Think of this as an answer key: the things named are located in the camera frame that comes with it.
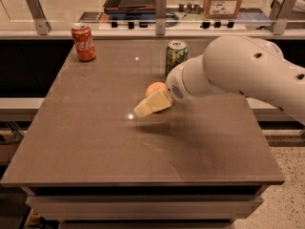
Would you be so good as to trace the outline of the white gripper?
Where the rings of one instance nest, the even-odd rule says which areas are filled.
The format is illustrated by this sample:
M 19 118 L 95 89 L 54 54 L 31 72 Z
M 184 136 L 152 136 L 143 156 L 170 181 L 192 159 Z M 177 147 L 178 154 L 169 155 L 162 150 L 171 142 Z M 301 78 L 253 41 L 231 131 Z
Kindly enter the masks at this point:
M 162 88 L 153 90 L 133 109 L 144 117 L 172 106 L 173 99 L 184 103 L 204 94 L 204 73 L 199 60 L 188 60 L 173 68 L 166 77 L 169 94 Z

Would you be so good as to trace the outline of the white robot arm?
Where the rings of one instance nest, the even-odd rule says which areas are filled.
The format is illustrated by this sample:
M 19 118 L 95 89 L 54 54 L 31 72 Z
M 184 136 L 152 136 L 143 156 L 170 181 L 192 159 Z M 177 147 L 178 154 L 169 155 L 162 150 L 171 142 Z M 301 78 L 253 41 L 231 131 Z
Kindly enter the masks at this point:
M 305 124 L 305 69 L 284 58 L 273 42 L 227 35 L 198 57 L 174 67 L 163 87 L 152 84 L 134 108 L 143 117 L 199 97 L 236 93 L 277 107 Z

